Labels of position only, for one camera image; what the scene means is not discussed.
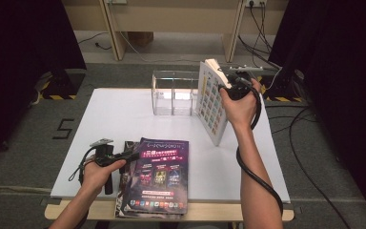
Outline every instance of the floor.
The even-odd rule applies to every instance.
[[[219,34],[156,32],[153,42],[147,46],[129,47],[122,61],[115,61],[112,50],[107,49],[111,42],[106,32],[76,31],[75,35],[80,42],[79,46],[88,65],[89,75],[85,78],[77,99],[62,102],[44,100],[30,109],[13,133],[9,151],[0,152],[0,228],[41,228],[42,225],[49,225],[50,222],[43,215],[50,194],[49,187],[57,176],[57,173],[52,171],[58,171],[62,165],[75,131],[71,132],[70,139],[55,143],[52,136],[58,135],[57,125],[63,117],[75,118],[74,123],[68,123],[71,126],[67,128],[77,129],[77,121],[80,121],[92,94],[92,85],[97,87],[113,85],[114,80],[111,76],[114,76],[114,66],[124,65],[126,66],[124,72],[129,73],[128,68],[133,68],[134,65],[140,65],[141,69],[142,65],[198,66],[199,62],[206,58],[216,58],[221,66],[269,67],[264,61],[253,57],[239,42],[235,48],[233,63],[227,63]],[[252,47],[257,40],[256,36],[251,35],[243,35],[242,38]],[[267,39],[273,45],[275,38],[268,36]],[[257,42],[255,47],[264,52],[267,50],[260,42]],[[128,80],[130,79],[117,83],[131,85],[140,79],[126,82]],[[282,104],[282,102],[266,103],[272,106],[267,109],[267,113],[274,145],[295,209],[295,219],[284,223],[284,227],[347,228],[334,208],[322,196],[324,193],[341,212],[350,228],[365,229],[366,202],[348,171],[342,166],[341,161],[337,160],[330,140],[318,123],[318,117],[314,111],[307,113],[296,122],[293,139],[290,139],[288,127],[299,110],[277,107]],[[295,143],[296,153],[303,164],[303,169],[300,168],[301,162],[295,159],[296,154],[291,149],[290,140]],[[307,173],[321,192],[307,178]],[[10,190],[11,185],[19,183],[26,187],[22,190]],[[28,190],[28,187],[41,188]],[[84,228],[94,228],[94,224],[94,221],[89,221]],[[112,223],[111,228],[157,229],[159,224],[117,222]],[[225,228],[228,228],[227,223],[179,225],[179,229]]]

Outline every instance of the yellow black tape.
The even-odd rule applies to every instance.
[[[60,94],[40,94],[40,99],[53,99],[53,100],[64,100],[64,99],[75,99],[76,95],[60,95]]]
[[[52,99],[52,100],[64,100],[64,99],[75,99],[75,89],[67,87],[56,88],[55,85],[51,84],[48,80],[43,86],[40,92],[40,99]]]
[[[268,93],[268,90],[266,90],[266,85],[264,85],[263,82],[263,76],[258,76],[257,80],[261,83],[261,94],[263,95],[263,98],[267,101],[279,101],[279,102],[301,102],[302,99],[299,96],[272,96]]]

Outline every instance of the wall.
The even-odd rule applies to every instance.
[[[106,24],[102,10],[101,0],[62,0],[71,25],[75,31],[106,31]],[[276,34],[281,18],[287,7],[288,0],[268,0],[266,8],[265,32]],[[253,9],[254,17],[261,25],[260,8]],[[258,34],[257,27],[251,16],[249,8],[243,13],[240,34]]]

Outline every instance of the magazine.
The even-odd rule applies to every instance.
[[[179,219],[187,213],[189,142],[142,138],[135,147],[140,158],[120,178],[115,215]]]

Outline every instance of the table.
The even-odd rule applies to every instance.
[[[215,147],[197,116],[153,115],[150,89],[94,90],[52,188],[51,196],[63,200],[59,205],[48,205],[46,218],[56,219],[75,196],[79,183],[76,179],[69,182],[68,177],[91,143],[103,137],[110,138],[114,140],[114,150],[122,152],[125,140],[137,140],[142,136],[190,141],[189,213],[182,220],[242,220],[239,204],[240,167],[235,160],[237,143],[232,126],[227,126],[220,145]],[[274,188],[283,202],[290,204],[264,109],[254,129],[254,137]],[[88,219],[131,220],[113,216],[119,174],[113,173],[112,177],[113,195],[106,196],[102,192],[91,207]],[[283,220],[293,217],[292,209],[285,210]]]
[[[128,0],[125,5],[100,0],[111,34],[116,60],[122,60],[127,42],[121,32],[165,31],[222,34],[227,62],[234,57],[244,0]]]

